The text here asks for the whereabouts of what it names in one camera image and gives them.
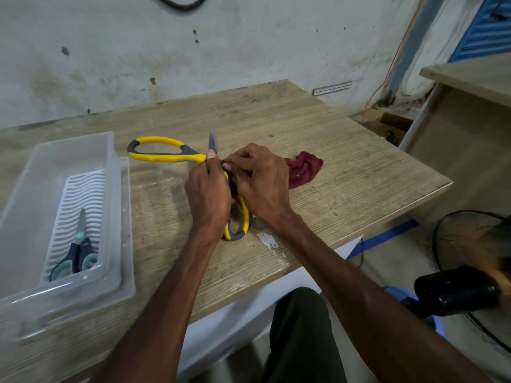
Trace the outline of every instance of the scissors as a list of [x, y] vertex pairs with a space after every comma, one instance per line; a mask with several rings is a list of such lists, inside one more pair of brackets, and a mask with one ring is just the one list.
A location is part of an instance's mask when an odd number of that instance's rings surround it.
[[80, 210], [78, 227], [67, 255], [50, 273], [50, 282], [64, 278], [70, 274], [92, 268], [98, 261], [98, 253], [93, 250], [85, 226], [85, 208]]
[[[174, 147], [178, 147], [181, 149], [181, 153], [141, 153], [137, 152], [136, 148], [140, 144], [145, 143], [163, 143], [167, 145], [172, 145]], [[215, 134], [215, 131], [210, 128], [209, 129], [209, 143], [208, 148], [214, 150], [215, 153], [218, 152], [218, 141]], [[150, 162], [181, 162], [181, 161], [195, 161], [197, 163], [202, 163], [206, 161], [206, 155], [203, 155], [199, 152], [196, 152], [194, 149], [190, 148], [188, 145], [186, 145], [184, 142], [175, 140], [173, 138], [168, 137], [157, 137], [157, 136], [150, 136], [150, 137], [139, 137], [133, 141], [130, 142], [128, 145], [128, 154], [131, 158], [134, 158], [135, 160], [142, 160], [142, 161], [150, 161]], [[229, 181], [229, 186], [231, 188], [231, 195], [234, 198], [237, 198], [239, 200], [239, 203], [241, 205], [241, 208], [243, 210], [243, 227], [239, 232], [233, 232], [233, 230], [230, 227], [229, 220], [227, 224], [225, 225], [224, 230], [224, 238], [226, 240], [239, 240], [245, 236], [245, 234], [248, 231], [248, 228], [250, 227], [250, 212], [248, 211], [247, 206], [245, 205], [245, 200], [241, 195], [235, 192], [234, 186], [231, 185], [229, 174], [222, 168], [222, 172], [225, 175], [226, 179]]]

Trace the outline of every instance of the hand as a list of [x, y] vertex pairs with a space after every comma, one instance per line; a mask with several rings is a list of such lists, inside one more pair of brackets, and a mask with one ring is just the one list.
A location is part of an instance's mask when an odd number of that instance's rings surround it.
[[292, 213], [289, 204], [289, 168], [267, 148], [249, 144], [224, 160], [248, 209], [272, 228]]
[[184, 189], [193, 217], [192, 231], [200, 231], [215, 242], [220, 240], [234, 200], [214, 151], [209, 150], [206, 162], [189, 172]]

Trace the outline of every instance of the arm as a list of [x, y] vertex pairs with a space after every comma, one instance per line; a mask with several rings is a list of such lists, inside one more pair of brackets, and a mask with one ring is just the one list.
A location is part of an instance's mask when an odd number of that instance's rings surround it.
[[192, 229], [174, 267], [119, 341], [95, 382], [175, 381], [179, 355], [202, 276], [229, 219], [232, 199], [220, 160], [190, 171], [185, 184]]
[[346, 263], [293, 212], [289, 170], [282, 158], [250, 144], [225, 162], [247, 207], [314, 278], [380, 381], [490, 381], [444, 338]]

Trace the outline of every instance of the table top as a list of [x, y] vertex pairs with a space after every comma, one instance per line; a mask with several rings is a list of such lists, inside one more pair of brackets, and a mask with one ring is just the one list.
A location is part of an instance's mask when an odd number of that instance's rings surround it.
[[425, 78], [511, 107], [511, 53], [424, 67]]
[[[291, 190], [290, 198], [295, 211], [332, 248], [451, 184], [291, 82], [279, 81], [2, 130], [0, 205], [37, 143], [114, 131], [120, 156], [127, 155], [131, 140], [150, 135], [172, 137], [205, 153], [210, 126], [216, 129], [221, 158], [255, 142], [283, 157], [307, 151], [323, 159], [316, 178]], [[106, 357], [186, 240], [191, 215], [183, 184], [191, 166], [130, 161], [137, 295], [22, 344], [0, 368], [1, 381], [58, 381]], [[261, 232], [271, 233], [251, 228], [237, 242], [220, 242], [199, 288], [192, 322], [299, 268], [279, 241], [277, 248], [268, 248], [257, 236]]]

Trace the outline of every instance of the maroon rag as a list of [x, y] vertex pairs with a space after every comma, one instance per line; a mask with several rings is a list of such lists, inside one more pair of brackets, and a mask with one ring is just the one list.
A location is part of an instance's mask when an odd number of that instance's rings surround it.
[[284, 160], [289, 167], [289, 189], [312, 181], [323, 166], [323, 160], [307, 152], [300, 152], [294, 160], [290, 158]]

